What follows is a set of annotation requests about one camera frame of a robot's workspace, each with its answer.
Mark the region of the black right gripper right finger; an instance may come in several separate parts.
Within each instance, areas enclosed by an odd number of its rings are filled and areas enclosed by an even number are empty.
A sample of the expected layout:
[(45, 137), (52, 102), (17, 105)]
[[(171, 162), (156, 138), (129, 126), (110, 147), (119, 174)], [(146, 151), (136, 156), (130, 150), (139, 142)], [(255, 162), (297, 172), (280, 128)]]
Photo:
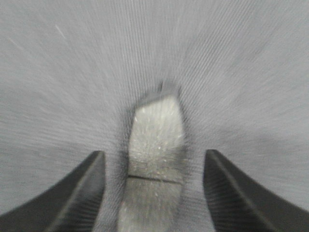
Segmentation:
[(218, 150), (205, 154), (204, 194), (217, 232), (307, 232), (309, 213), (254, 181)]

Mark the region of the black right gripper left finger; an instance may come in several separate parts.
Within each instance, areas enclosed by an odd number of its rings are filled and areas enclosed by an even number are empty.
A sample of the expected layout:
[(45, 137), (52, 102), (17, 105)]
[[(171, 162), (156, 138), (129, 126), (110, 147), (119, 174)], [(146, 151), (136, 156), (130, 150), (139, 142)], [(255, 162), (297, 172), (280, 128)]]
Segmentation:
[(105, 154), (92, 152), (44, 193), (1, 215), (2, 232), (90, 232), (105, 191)]

